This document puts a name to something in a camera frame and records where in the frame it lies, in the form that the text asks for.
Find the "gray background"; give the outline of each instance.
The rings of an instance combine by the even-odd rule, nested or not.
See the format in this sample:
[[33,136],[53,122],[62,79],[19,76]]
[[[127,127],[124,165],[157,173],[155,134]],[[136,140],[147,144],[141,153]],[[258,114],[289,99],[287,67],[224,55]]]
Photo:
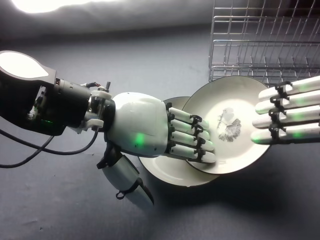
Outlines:
[[[208,82],[210,26],[70,36],[2,43],[28,54],[75,83],[111,81],[111,93],[159,99],[190,96]],[[48,136],[0,119],[0,128],[32,143]],[[91,139],[67,129],[50,147],[76,150]],[[33,152],[0,135],[1,163]],[[16,169],[0,169],[0,239],[293,240],[319,239],[319,144],[272,146],[257,162],[199,187],[175,187],[130,157],[155,199],[143,212],[96,168],[106,144],[100,135],[74,156],[41,153]]]

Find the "metal wire rack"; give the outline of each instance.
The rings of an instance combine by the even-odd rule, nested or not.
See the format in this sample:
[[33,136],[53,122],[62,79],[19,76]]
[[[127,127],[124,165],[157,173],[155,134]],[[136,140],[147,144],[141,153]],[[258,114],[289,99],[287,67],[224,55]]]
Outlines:
[[268,2],[245,0],[239,6],[233,0],[230,6],[225,6],[228,1],[219,6],[215,1],[209,82],[238,75],[277,83],[320,74],[320,7],[316,0]]

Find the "robotic arm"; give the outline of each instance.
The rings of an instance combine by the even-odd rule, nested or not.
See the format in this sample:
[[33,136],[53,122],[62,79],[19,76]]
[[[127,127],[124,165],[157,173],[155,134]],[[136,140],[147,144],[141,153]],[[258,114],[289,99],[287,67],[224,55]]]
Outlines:
[[257,144],[320,142],[320,76],[281,82],[259,94],[252,124]]
[[126,196],[142,208],[154,202],[139,171],[122,153],[215,162],[209,125],[200,116],[142,93],[124,92],[112,99],[109,86],[78,85],[57,78],[55,70],[25,54],[0,51],[0,116],[51,136],[66,127],[78,134],[89,128],[103,132],[107,147],[97,168],[119,190],[118,199]]

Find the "dish rack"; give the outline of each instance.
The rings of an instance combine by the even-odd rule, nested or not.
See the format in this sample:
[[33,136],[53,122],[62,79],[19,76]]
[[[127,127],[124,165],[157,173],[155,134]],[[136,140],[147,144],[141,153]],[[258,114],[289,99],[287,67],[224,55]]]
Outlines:
[[249,76],[269,84],[320,75],[318,5],[316,0],[216,0],[209,82]]

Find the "white plate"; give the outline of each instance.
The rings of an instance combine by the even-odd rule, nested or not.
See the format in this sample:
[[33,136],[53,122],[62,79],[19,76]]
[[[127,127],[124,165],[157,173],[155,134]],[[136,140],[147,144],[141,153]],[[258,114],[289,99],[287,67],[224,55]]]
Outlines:
[[247,76],[227,76],[200,88],[183,110],[209,122],[216,163],[189,162],[196,169],[210,174],[227,174],[252,164],[269,148],[251,141],[256,128],[258,95],[267,87]]
[[[188,96],[174,97],[163,101],[172,103],[176,109],[182,109],[189,100]],[[178,186],[198,186],[206,184],[219,175],[203,173],[190,166],[186,161],[166,156],[155,158],[140,157],[142,165],[156,178]]]

